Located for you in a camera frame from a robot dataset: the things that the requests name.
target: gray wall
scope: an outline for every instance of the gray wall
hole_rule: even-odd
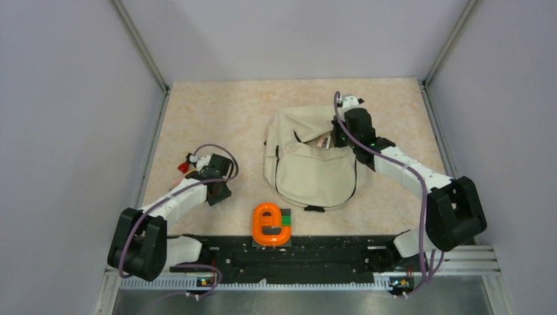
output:
[[[0,314],[88,314],[161,93],[108,1],[0,8]]]
[[[467,0],[123,0],[169,81],[424,77]]]
[[[433,85],[520,314],[554,314],[557,2],[484,1]]]

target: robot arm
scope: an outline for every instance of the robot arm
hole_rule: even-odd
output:
[[[213,205],[229,197],[232,193],[226,182],[199,182],[230,178],[234,164],[230,159],[217,154],[200,158],[188,155],[187,159],[196,169],[185,175],[177,187],[139,210],[127,208],[122,211],[108,254],[110,266],[118,268],[124,245],[133,226],[145,211],[157,206],[135,232],[125,256],[123,271],[152,281],[165,267],[197,260],[202,244],[193,238],[177,238],[167,242],[167,229],[196,205],[205,201]],[[178,193],[192,185],[195,186]]]
[[[450,251],[463,242],[483,232],[487,223],[483,214],[478,192],[472,180],[467,177],[454,179],[436,173],[404,154],[396,145],[377,137],[370,114],[360,106],[363,100],[347,94],[336,100],[339,116],[351,135],[359,142],[381,155],[397,160],[402,165],[388,161],[362,149],[353,143],[340,127],[336,116],[332,120],[332,138],[335,146],[350,146],[361,163],[373,171],[397,181],[401,186],[421,198],[422,187],[416,175],[419,173],[426,183],[427,212],[424,250],[440,249]],[[388,250],[395,260],[418,254],[418,228],[405,232],[390,242]]]

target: wire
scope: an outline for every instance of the wire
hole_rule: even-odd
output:
[[[198,186],[198,185],[205,185],[205,184],[211,184],[213,182],[227,182],[229,180],[235,179],[238,176],[238,173],[240,172],[240,167],[238,166],[238,162],[236,161],[236,158],[234,158],[234,156],[230,153],[230,151],[228,151],[227,149],[223,148],[222,146],[218,145],[218,144],[211,144],[211,143],[207,143],[207,144],[203,144],[202,146],[200,146],[199,148],[197,148],[195,150],[195,152],[193,153],[194,155],[197,154],[197,152],[199,152],[199,150],[208,147],[208,146],[212,146],[215,148],[219,148],[220,150],[223,150],[224,152],[226,152],[230,158],[232,159],[235,169],[236,171],[234,172],[234,175],[232,175],[229,178],[217,178],[217,179],[207,179],[207,180],[201,180],[200,182],[196,182],[194,184],[188,185],[174,193],[172,193],[172,197],[176,197],[179,194],[182,194],[183,192],[186,192],[187,190],[190,190],[191,188]],[[151,213],[153,212],[156,208],[160,207],[161,205],[163,205],[165,202],[167,202],[168,200],[170,200],[169,197],[166,197],[164,199],[161,199],[159,202],[155,203],[152,207],[150,207],[149,209],[147,209],[137,220],[137,222],[133,225],[133,228],[131,228],[131,231],[129,232],[129,235],[127,237],[127,240],[125,241],[125,245],[122,249],[122,255],[120,257],[120,261],[118,263],[118,274],[120,275],[121,278],[129,278],[131,277],[130,274],[124,274],[123,273],[123,263],[125,261],[125,256],[127,255],[127,251],[129,249],[129,246],[131,244],[131,240],[133,239],[133,236],[135,235],[137,229],[139,228],[139,225],[141,225],[141,223],[143,222],[143,220],[145,220],[145,218]]]
[[[213,272],[216,272],[218,274],[217,281],[215,283],[213,283],[213,286],[211,287],[211,289],[209,289],[209,291],[207,291],[207,292],[205,292],[201,295],[197,295],[197,294],[193,295],[193,294],[190,294],[187,291],[186,292],[184,292],[184,291],[172,291],[170,293],[167,293],[167,294],[159,297],[158,299],[152,301],[151,303],[149,303],[139,314],[144,314],[147,310],[150,310],[153,306],[158,304],[160,301],[162,301],[164,299],[167,299],[169,297],[173,297],[175,295],[184,295],[186,297],[195,297],[196,300],[199,301],[200,299],[202,299],[202,298],[206,297],[207,295],[213,293],[215,291],[216,287],[219,284],[221,284],[221,281],[223,279],[222,272],[218,268],[210,266],[208,264],[187,264],[187,263],[185,263],[185,264],[177,264],[176,266],[174,266],[174,268],[184,268],[184,269],[203,268],[203,269],[209,269],[209,270],[211,270]]]
[[[416,171],[414,168],[412,168],[410,165],[405,165],[404,163],[397,161],[396,159],[390,158],[388,156],[385,156],[377,151],[374,151],[370,148],[368,148],[367,146],[365,146],[364,144],[362,144],[361,142],[359,142],[346,128],[346,126],[344,125],[344,123],[342,122],[342,120],[340,119],[340,114],[338,113],[338,108],[336,106],[336,101],[337,99],[340,98],[340,92],[336,91],[334,93],[334,98],[333,98],[333,107],[334,107],[334,113],[336,116],[336,120],[338,121],[338,125],[342,128],[342,131],[344,131],[344,133],[348,136],[348,138],[350,138],[350,140],[352,140],[352,142],[354,142],[356,145],[358,145],[360,148],[366,150],[367,152],[373,154],[374,156],[378,156],[379,158],[385,159],[391,163],[394,163],[398,166],[401,167],[406,167],[406,169],[408,169],[408,171],[410,171],[410,173],[416,175],[416,177],[418,178],[418,181],[420,182],[420,185],[422,187],[422,208],[420,211],[420,226],[419,226],[419,241],[418,241],[418,251],[419,251],[419,259],[420,259],[420,271],[422,272],[422,281],[426,282],[426,283],[430,283],[435,272],[437,271],[437,269],[439,269],[438,267],[441,266],[441,262],[443,261],[443,259],[439,260],[439,264],[437,266],[437,268],[435,270],[431,270],[430,268],[430,272],[428,273],[426,271],[426,259],[424,258],[425,252],[424,252],[424,231],[425,231],[425,221],[426,221],[426,211],[427,211],[427,199],[428,199],[428,189],[426,186],[426,181],[424,180],[424,177],[422,177],[422,175],[420,175],[420,173],[418,173],[418,171]],[[433,267],[433,259],[435,258],[435,250],[432,251],[432,256],[431,256],[431,262],[430,262],[430,267]]]

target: purple cable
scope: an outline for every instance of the purple cable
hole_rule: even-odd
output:
[[[431,260],[431,262],[430,262],[430,270],[431,270],[430,274],[432,275],[432,278],[433,278],[433,275],[437,272],[437,270],[439,270],[439,267],[441,267],[441,263],[443,262],[443,258],[445,257],[445,252],[441,252],[441,256],[439,257],[439,262],[437,263],[437,266],[435,267],[435,269],[432,270],[433,265],[434,265],[434,263],[433,263],[434,257],[435,257],[435,249],[432,251],[432,256],[430,258],[430,260]],[[406,294],[406,298],[416,294],[423,287],[425,287],[425,284],[427,284],[427,283],[429,283],[429,282],[426,282],[425,279],[422,279],[422,281],[420,281],[420,283],[418,283],[418,285],[410,293]]]
[[[199,152],[199,150],[201,150],[202,148],[205,148],[207,146],[213,146],[215,148],[219,148],[220,150],[223,150],[224,152],[226,152],[230,158],[232,159],[234,166],[236,167],[236,171],[234,172],[234,175],[229,177],[229,178],[217,178],[217,179],[207,179],[207,180],[202,180],[200,182],[196,182],[194,184],[188,185],[178,191],[176,191],[175,193],[172,194],[173,197],[178,196],[179,194],[182,194],[183,192],[198,186],[198,185],[203,185],[203,184],[211,184],[213,182],[227,182],[229,180],[235,179],[236,176],[238,176],[238,172],[240,171],[240,168],[238,166],[238,162],[236,161],[236,159],[234,158],[234,156],[230,153],[230,151],[226,150],[225,148],[223,148],[222,146],[218,145],[218,144],[211,144],[211,143],[207,143],[207,144],[203,144],[202,146],[200,146],[199,148],[197,148],[195,150],[195,152],[193,153],[194,155],[197,154],[197,152]],[[135,235],[137,229],[139,228],[139,225],[143,222],[143,220],[145,220],[145,218],[151,213],[153,212],[153,210],[155,210],[156,208],[160,207],[161,205],[163,205],[165,202],[167,202],[168,200],[170,200],[170,198],[166,197],[164,199],[162,199],[161,201],[155,203],[151,208],[147,209],[137,220],[137,222],[133,225],[133,228],[131,229],[127,240],[125,241],[125,245],[122,249],[122,255],[120,257],[120,261],[118,263],[118,274],[120,275],[121,278],[129,278],[131,277],[130,274],[124,274],[123,273],[123,262],[125,260],[125,256],[127,255],[127,250],[129,249],[129,245],[131,244],[131,240],[133,239],[133,236]]]
[[[215,291],[215,288],[221,284],[222,278],[223,278],[223,274],[222,272],[213,266],[210,266],[208,264],[177,264],[176,266],[174,266],[175,268],[203,268],[203,269],[210,269],[213,270],[214,272],[217,273],[217,281],[213,284],[213,286],[211,287],[211,289],[209,289],[209,291],[201,294],[199,296],[199,299],[206,297],[207,295],[213,293],[213,291]],[[183,291],[173,291],[170,293],[167,293],[161,297],[159,297],[158,299],[156,299],[155,301],[152,301],[151,303],[149,303],[140,314],[145,313],[147,310],[150,310],[154,305],[158,304],[160,301],[167,299],[169,297],[173,297],[174,295],[186,295],[188,296],[187,292],[183,292]]]
[[[336,91],[334,93],[334,98],[333,98],[333,107],[334,107],[334,113],[336,116],[336,120],[338,121],[338,125],[342,128],[342,131],[344,131],[344,133],[348,136],[348,138],[350,138],[350,140],[352,140],[352,142],[354,142],[356,145],[358,145],[360,148],[366,150],[367,152],[373,154],[374,156],[378,156],[379,158],[382,159],[386,159],[387,161],[394,163],[398,166],[404,167],[405,164],[397,161],[396,159],[390,158],[388,156],[385,156],[377,151],[374,151],[368,147],[366,147],[365,145],[363,145],[361,142],[359,142],[356,138],[354,138],[354,136],[348,131],[348,129],[346,128],[346,126],[344,125],[344,123],[342,123],[342,120],[340,119],[340,114],[338,113],[338,108],[336,107],[336,101],[337,99],[340,98],[340,92]],[[422,187],[422,209],[420,212],[420,227],[419,227],[419,241],[418,241],[418,250],[419,250],[419,259],[420,259],[420,271],[422,272],[422,278],[423,281],[425,281],[426,283],[430,283],[436,270],[431,270],[430,268],[430,273],[428,274],[426,271],[426,259],[424,258],[424,230],[425,230],[425,223],[426,223],[426,209],[427,209],[427,198],[428,198],[428,189],[426,186],[426,181],[424,180],[424,178],[422,177],[422,175],[420,175],[420,173],[418,173],[418,171],[416,171],[415,169],[413,169],[411,166],[407,167],[408,171],[410,171],[410,173],[416,175],[416,177],[418,178],[418,181],[420,182],[420,185]],[[432,257],[431,257],[431,267],[433,267],[433,259],[435,258],[435,251],[432,251]]]

